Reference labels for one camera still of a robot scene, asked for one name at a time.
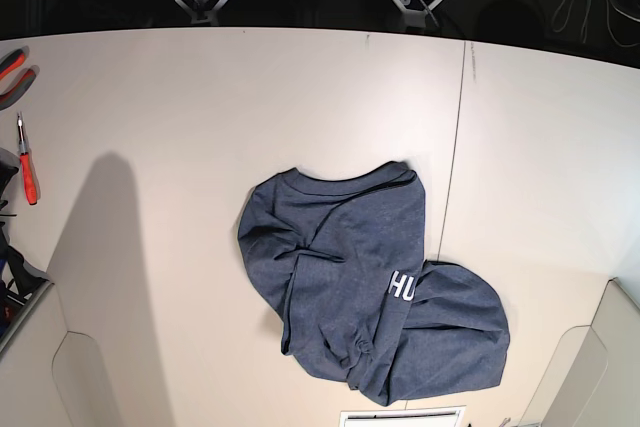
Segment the blue-grey t-shirt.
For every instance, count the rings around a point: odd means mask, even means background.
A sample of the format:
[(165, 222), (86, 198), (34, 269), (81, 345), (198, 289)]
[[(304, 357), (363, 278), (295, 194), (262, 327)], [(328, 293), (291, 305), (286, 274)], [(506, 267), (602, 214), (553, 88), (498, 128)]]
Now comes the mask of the blue-grey t-shirt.
[(327, 181), (291, 169), (257, 185), (237, 240), (283, 324), (281, 351), (311, 376), (387, 406), (498, 386), (510, 344), (497, 292), (424, 257), (426, 193), (389, 162)]

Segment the orange-handled screwdriver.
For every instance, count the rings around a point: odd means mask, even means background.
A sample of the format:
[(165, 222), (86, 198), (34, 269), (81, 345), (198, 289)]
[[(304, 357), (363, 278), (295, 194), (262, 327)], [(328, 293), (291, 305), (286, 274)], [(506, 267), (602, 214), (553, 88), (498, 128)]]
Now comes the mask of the orange-handled screwdriver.
[(26, 135), (24, 132), (23, 117), (17, 114), (17, 130), (18, 130), (18, 147), (19, 160), (22, 169), (23, 188), (25, 197), (29, 205), (36, 205), (38, 202), (38, 189), (34, 173), (32, 171), (32, 162)]

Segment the red-handled pliers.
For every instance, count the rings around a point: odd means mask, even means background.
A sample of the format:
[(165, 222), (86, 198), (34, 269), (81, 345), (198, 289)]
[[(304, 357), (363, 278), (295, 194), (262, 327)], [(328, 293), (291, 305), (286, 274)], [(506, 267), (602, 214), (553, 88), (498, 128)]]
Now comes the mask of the red-handled pliers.
[(28, 51), (23, 47), (13, 50), (1, 59), (1, 81), (12, 76), (9, 87), (5, 91), (1, 91), (2, 111), (17, 103), (37, 78), (36, 68), (25, 66), (27, 57)]

